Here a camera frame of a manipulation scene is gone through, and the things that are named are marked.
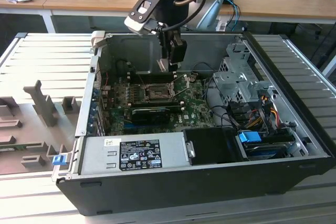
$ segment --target blue drive bracket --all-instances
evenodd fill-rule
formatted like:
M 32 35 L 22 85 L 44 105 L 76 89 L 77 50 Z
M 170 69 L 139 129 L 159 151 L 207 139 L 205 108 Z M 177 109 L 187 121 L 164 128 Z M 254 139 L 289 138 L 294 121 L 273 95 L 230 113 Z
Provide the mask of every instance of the blue drive bracket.
M 256 131 L 244 131 L 239 134 L 239 138 L 242 143 L 261 142 L 259 133 Z
M 67 159 L 68 159 L 68 153 L 55 155 L 52 159 L 52 164 L 53 165 L 67 165 L 69 163 Z

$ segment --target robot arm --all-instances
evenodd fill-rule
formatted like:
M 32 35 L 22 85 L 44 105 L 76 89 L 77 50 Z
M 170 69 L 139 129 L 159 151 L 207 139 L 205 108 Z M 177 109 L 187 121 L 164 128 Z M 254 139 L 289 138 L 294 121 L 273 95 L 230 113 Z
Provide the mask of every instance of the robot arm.
M 206 0 L 138 0 L 124 23 L 136 34 L 157 34 L 162 48 L 161 70 L 176 71 L 187 49 L 180 27 L 194 19 L 205 3 Z M 197 9 L 189 13 L 191 5 Z

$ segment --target sticker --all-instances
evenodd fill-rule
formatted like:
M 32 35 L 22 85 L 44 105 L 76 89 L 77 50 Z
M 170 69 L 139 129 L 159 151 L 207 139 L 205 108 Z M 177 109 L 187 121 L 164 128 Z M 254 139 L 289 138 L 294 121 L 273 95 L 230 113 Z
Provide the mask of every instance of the sticker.
M 107 138 L 104 140 L 104 147 L 107 146 L 119 146 L 121 138 Z
M 0 149 L 0 152 L 13 152 L 13 151 L 15 151 L 14 148 L 2 148 L 2 149 Z
M 119 142 L 118 144 L 120 145 L 120 170 L 162 167 L 159 140 Z

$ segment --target motherboard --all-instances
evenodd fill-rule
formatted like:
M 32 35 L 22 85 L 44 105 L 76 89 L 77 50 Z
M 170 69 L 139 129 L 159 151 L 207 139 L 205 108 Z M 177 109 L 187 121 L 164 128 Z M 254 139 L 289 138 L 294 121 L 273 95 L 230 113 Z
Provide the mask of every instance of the motherboard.
M 104 114 L 108 135 L 214 127 L 204 85 L 191 74 L 134 74 L 111 83 Z

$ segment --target warning label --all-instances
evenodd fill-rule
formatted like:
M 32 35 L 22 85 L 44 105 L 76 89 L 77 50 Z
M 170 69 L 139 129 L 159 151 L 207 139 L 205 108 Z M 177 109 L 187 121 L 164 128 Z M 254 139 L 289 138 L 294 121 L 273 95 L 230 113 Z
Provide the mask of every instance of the warning label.
M 121 170 L 161 168 L 159 140 L 144 140 L 120 143 Z

